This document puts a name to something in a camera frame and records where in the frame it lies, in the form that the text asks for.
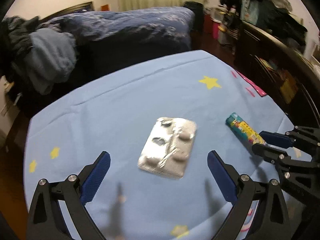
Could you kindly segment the red storage box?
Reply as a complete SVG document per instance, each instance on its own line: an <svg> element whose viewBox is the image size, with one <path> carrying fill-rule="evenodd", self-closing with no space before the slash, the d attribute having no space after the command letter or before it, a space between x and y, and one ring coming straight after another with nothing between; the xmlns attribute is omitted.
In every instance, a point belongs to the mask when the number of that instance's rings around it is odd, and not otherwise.
<svg viewBox="0 0 320 240"><path fill-rule="evenodd" d="M203 32L211 34L212 38L218 40L219 38L219 26L221 25L220 20L211 18L209 14L204 15Z"/></svg>

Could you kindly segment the bed with navy duvet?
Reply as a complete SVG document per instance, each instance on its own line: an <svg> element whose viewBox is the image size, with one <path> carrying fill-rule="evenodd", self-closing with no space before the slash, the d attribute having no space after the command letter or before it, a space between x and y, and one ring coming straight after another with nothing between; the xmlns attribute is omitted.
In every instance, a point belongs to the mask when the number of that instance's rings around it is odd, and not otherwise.
<svg viewBox="0 0 320 240"><path fill-rule="evenodd" d="M87 11L42 21L50 28L73 35L79 48L141 55L149 59L191 49L190 31L195 14L185 7L154 7L124 12Z"/></svg>

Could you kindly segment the clothes pile on dresser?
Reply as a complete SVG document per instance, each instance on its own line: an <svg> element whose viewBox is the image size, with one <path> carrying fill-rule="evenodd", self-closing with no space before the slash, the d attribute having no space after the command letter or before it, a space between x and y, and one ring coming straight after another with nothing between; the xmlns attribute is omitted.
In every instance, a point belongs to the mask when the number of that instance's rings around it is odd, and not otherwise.
<svg viewBox="0 0 320 240"><path fill-rule="evenodd" d="M308 30L292 17L288 0L220 0L220 4L228 9L235 7L241 20L304 52Z"/></svg>

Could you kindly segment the black suitcase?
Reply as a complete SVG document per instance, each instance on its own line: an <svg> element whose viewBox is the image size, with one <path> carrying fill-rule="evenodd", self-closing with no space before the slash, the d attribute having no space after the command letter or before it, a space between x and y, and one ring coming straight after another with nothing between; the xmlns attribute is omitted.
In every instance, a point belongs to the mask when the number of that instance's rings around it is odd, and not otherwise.
<svg viewBox="0 0 320 240"><path fill-rule="evenodd" d="M204 6L202 3L186 1L183 5L194 13L193 30L203 33L204 26Z"/></svg>

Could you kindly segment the orange bedside lamp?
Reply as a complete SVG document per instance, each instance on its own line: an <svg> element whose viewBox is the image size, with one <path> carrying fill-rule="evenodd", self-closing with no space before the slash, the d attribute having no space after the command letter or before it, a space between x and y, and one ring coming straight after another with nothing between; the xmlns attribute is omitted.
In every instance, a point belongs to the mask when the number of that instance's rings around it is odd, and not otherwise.
<svg viewBox="0 0 320 240"><path fill-rule="evenodd" d="M110 11L110 5L105 4L100 7L100 11Z"/></svg>

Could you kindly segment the pile of clothes on chair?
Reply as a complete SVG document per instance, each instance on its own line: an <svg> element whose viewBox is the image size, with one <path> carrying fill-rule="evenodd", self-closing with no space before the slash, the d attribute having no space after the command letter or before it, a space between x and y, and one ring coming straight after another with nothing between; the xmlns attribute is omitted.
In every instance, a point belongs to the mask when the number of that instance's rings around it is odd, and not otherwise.
<svg viewBox="0 0 320 240"><path fill-rule="evenodd" d="M66 82L76 64L76 41L72 34L40 28L36 16L1 21L1 76L9 83L32 85L41 95L53 85Z"/></svg>

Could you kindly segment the dark wooden dresser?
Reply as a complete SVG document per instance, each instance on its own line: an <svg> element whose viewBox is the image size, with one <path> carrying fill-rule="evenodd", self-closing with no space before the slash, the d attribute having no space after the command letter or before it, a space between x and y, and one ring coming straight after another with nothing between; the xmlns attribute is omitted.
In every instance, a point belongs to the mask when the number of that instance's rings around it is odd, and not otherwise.
<svg viewBox="0 0 320 240"><path fill-rule="evenodd" d="M274 100L294 125L319 128L319 77L298 51L242 22L234 64Z"/></svg>

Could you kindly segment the silver pill blister pack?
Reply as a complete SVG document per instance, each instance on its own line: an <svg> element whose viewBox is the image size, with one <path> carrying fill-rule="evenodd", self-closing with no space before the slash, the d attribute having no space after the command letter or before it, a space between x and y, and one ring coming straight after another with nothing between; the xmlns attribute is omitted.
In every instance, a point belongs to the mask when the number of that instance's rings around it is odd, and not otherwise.
<svg viewBox="0 0 320 240"><path fill-rule="evenodd" d="M184 118L160 117L138 159L138 168L171 179L181 179L193 148L197 125Z"/></svg>

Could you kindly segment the colourful small tube wrapper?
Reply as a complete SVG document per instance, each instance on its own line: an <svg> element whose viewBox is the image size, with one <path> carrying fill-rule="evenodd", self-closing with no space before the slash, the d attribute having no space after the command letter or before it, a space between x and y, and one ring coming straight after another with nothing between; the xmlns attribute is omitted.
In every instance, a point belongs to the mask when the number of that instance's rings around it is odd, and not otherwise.
<svg viewBox="0 0 320 240"><path fill-rule="evenodd" d="M249 150L254 144L267 145L266 141L235 112L227 117L226 125Z"/></svg>

